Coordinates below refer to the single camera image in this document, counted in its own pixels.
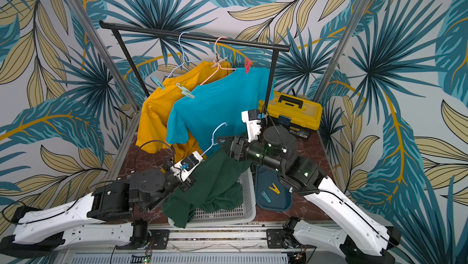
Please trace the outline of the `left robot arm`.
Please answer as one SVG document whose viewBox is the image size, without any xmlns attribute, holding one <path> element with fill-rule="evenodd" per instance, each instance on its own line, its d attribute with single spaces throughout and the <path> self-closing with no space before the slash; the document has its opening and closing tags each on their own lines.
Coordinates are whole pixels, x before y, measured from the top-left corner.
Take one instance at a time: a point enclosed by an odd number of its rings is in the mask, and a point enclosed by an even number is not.
<svg viewBox="0 0 468 264">
<path fill-rule="evenodd" d="M 22 259 L 43 257 L 63 243 L 60 237 L 73 227 L 128 219 L 134 208 L 150 212 L 174 191 L 186 191 L 194 182 L 187 170 L 147 169 L 51 209 L 20 206 L 11 219 L 16 225 L 14 234 L 1 240 L 1 254 Z"/>
</svg>

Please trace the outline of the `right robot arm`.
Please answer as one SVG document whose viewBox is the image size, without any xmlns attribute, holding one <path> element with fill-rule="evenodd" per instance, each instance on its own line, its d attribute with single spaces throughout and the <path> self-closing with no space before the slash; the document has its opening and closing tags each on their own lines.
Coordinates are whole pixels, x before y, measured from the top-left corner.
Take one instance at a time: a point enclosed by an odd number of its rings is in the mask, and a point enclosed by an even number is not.
<svg viewBox="0 0 468 264">
<path fill-rule="evenodd" d="M 291 218 L 283 227 L 289 246 L 315 246 L 341 256 L 349 264 L 393 264 L 390 249 L 398 246 L 401 233 L 373 220 L 335 185 L 311 159 L 297 151 L 296 138 L 282 126 L 270 126 L 259 136 L 218 137 L 228 157 L 248 160 L 276 171 L 289 192 L 303 196 L 324 211 L 337 228 L 317 226 Z"/>
</svg>

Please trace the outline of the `dark green t-shirt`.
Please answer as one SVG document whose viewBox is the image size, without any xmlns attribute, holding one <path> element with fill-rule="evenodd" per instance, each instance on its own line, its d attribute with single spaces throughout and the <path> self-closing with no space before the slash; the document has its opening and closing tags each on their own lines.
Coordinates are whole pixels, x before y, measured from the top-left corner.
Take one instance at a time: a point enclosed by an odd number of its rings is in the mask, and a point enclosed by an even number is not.
<svg viewBox="0 0 468 264">
<path fill-rule="evenodd" d="M 178 189 L 163 203 L 163 214 L 173 220 L 176 227 L 184 228 L 197 209 L 212 213 L 241 206 L 243 188 L 237 180 L 251 164 L 249 160 L 238 162 L 218 150 L 192 172 L 195 183 L 189 190 Z"/>
</svg>

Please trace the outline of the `white blue wire hanger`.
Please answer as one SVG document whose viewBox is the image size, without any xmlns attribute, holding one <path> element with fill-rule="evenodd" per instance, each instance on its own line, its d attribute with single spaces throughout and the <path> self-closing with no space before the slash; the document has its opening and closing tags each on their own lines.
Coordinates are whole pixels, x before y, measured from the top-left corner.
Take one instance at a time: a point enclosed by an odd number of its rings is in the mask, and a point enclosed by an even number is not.
<svg viewBox="0 0 468 264">
<path fill-rule="evenodd" d="M 224 123 L 221 123 L 220 125 L 218 125 L 215 130 L 212 132 L 212 138 L 211 138 L 211 145 L 201 154 L 201 156 L 204 156 L 207 154 L 208 151 L 210 151 L 214 146 L 216 146 L 218 143 L 215 142 L 215 134 L 216 132 L 223 126 L 227 126 L 227 123 L 224 122 Z"/>
</svg>

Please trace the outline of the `yellow clothespin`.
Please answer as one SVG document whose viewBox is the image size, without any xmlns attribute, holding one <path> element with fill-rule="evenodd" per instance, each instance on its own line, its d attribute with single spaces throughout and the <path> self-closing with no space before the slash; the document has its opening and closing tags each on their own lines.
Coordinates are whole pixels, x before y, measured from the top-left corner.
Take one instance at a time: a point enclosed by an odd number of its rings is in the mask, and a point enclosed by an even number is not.
<svg viewBox="0 0 468 264">
<path fill-rule="evenodd" d="M 272 183 L 270 186 L 269 186 L 269 189 L 272 190 L 274 193 L 276 193 L 277 195 L 280 195 L 281 192 L 279 190 L 279 188 L 274 184 Z"/>
</svg>

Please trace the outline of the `turquoise clothespin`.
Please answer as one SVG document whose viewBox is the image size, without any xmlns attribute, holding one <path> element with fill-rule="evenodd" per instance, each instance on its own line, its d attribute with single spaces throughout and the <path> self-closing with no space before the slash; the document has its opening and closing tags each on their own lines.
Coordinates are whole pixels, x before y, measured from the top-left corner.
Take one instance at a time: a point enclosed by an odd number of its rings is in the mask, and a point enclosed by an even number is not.
<svg viewBox="0 0 468 264">
<path fill-rule="evenodd" d="M 262 192 L 261 192 L 261 195 L 262 195 L 263 199 L 264 199 L 268 204 L 271 204 L 271 203 L 272 203 L 270 197 L 268 196 L 268 194 L 267 194 L 265 191 L 262 191 Z"/>
</svg>

